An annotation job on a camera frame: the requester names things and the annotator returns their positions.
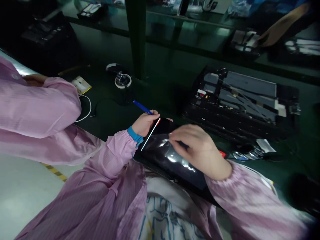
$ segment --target wrist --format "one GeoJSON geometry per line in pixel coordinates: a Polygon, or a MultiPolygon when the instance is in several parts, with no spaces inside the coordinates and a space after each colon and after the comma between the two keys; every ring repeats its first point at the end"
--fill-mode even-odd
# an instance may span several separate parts
{"type": "Polygon", "coordinates": [[[211,168],[210,177],[212,180],[223,181],[228,179],[232,174],[232,165],[224,158],[215,159],[216,164],[211,168]]]}
{"type": "Polygon", "coordinates": [[[132,139],[135,142],[137,142],[136,147],[138,147],[143,142],[143,137],[136,134],[135,131],[132,129],[132,126],[130,126],[127,131],[129,133],[129,135],[132,137],[132,139]]]}

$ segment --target electronic device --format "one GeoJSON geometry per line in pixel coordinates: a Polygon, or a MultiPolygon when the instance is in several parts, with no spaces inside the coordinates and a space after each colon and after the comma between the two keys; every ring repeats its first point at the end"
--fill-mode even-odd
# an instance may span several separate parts
{"type": "Polygon", "coordinates": [[[169,133],[178,127],[179,125],[166,118],[155,120],[148,135],[135,152],[134,160],[208,202],[217,204],[209,191],[203,173],[181,157],[170,144],[169,133]]]}
{"type": "Polygon", "coordinates": [[[182,115],[237,145],[278,141],[298,130],[298,98],[296,88],[206,66],[182,115]]]}
{"type": "Polygon", "coordinates": [[[169,142],[169,133],[178,127],[179,125],[166,118],[158,118],[136,152],[139,152],[140,156],[158,165],[167,173],[175,175],[175,178],[178,176],[203,190],[206,187],[203,173],[180,156],[169,142]]]}

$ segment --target floor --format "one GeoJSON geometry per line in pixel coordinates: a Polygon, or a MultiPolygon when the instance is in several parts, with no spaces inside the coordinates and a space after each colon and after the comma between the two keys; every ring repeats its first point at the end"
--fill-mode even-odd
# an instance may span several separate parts
{"type": "MultiPolygon", "coordinates": [[[[55,166],[69,177],[79,166],[55,166]]],[[[12,240],[58,194],[64,182],[42,164],[0,154],[0,239],[12,240]]]]}

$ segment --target right hand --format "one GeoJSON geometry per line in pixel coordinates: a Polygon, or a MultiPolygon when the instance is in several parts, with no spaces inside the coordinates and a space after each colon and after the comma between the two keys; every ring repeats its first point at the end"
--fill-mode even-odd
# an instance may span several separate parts
{"type": "Polygon", "coordinates": [[[42,87],[48,77],[40,74],[31,74],[22,77],[30,87],[42,87]]]}
{"type": "Polygon", "coordinates": [[[184,125],[169,134],[175,151],[193,166],[213,180],[224,180],[231,176],[232,166],[226,161],[211,137],[197,125],[184,125]],[[188,145],[185,149],[178,141],[188,145]]]}

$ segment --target green workbench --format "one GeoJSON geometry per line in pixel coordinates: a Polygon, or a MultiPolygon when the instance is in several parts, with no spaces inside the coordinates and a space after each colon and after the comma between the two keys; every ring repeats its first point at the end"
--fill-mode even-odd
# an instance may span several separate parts
{"type": "MultiPolygon", "coordinates": [[[[227,67],[230,71],[298,88],[302,109],[300,133],[287,141],[289,147],[286,143],[271,143],[277,152],[283,155],[282,161],[247,161],[243,164],[273,180],[280,191],[287,189],[286,181],[294,173],[304,173],[313,178],[319,176],[320,126],[319,116],[313,107],[315,103],[320,102],[320,87],[183,52],[172,53],[168,49],[154,45],[148,46],[147,53],[147,81],[133,79],[130,90],[134,92],[135,100],[149,109],[158,110],[163,117],[170,117],[179,124],[186,123],[177,114],[179,108],[196,76],[206,64],[227,67]]],[[[75,75],[83,77],[92,85],[92,89],[85,94],[91,99],[92,105],[95,106],[101,101],[97,106],[97,116],[86,118],[79,122],[78,126],[106,141],[108,136],[127,129],[142,111],[134,104],[120,106],[116,103],[121,102],[121,92],[114,84],[114,75],[105,73],[104,68],[102,65],[92,65],[73,72],[71,74],[73,76],[69,78],[75,75]]],[[[81,116],[84,116],[89,110],[86,99],[82,99],[82,106],[81,116]]],[[[216,136],[212,137],[218,147],[230,150],[231,145],[227,141],[216,136]]]]}
{"type": "MultiPolygon", "coordinates": [[[[242,164],[273,180],[278,190],[284,193],[288,189],[287,180],[294,173],[307,174],[319,180],[320,110],[315,109],[315,104],[320,103],[319,71],[276,65],[268,62],[265,55],[255,62],[225,56],[220,49],[232,32],[233,27],[229,26],[234,26],[235,23],[224,19],[222,15],[203,15],[198,22],[190,22],[187,18],[153,14],[152,9],[147,8],[144,28],[137,23],[137,19],[136,24],[128,24],[126,10],[114,7],[110,7],[105,18],[98,23],[81,21],[76,17],[79,11],[75,5],[68,1],[62,10],[77,35],[83,59],[86,64],[91,64],[91,67],[81,68],[63,77],[68,80],[78,75],[83,77],[92,85],[92,89],[85,95],[91,99],[93,107],[99,102],[97,116],[86,118],[77,123],[78,126],[106,141],[108,136],[127,129],[142,114],[133,104],[118,104],[123,92],[116,88],[114,75],[107,74],[104,70],[109,63],[120,63],[131,74],[142,76],[143,80],[133,78],[130,87],[133,98],[179,124],[186,123],[179,116],[179,110],[204,66],[226,67],[230,71],[296,87],[300,91],[302,111],[299,133],[283,143],[271,143],[279,153],[281,161],[257,160],[242,164]],[[201,21],[212,21],[213,24],[204,24],[201,21]],[[143,44],[140,45],[144,37],[141,34],[132,34],[143,31],[146,37],[145,48],[143,44]],[[133,43],[139,51],[132,51],[133,43]],[[136,59],[144,62],[145,69],[143,64],[136,63],[136,59]]],[[[87,114],[89,105],[85,98],[81,101],[83,117],[87,114]]],[[[217,136],[212,137],[218,147],[231,150],[227,141],[217,136]]]]}

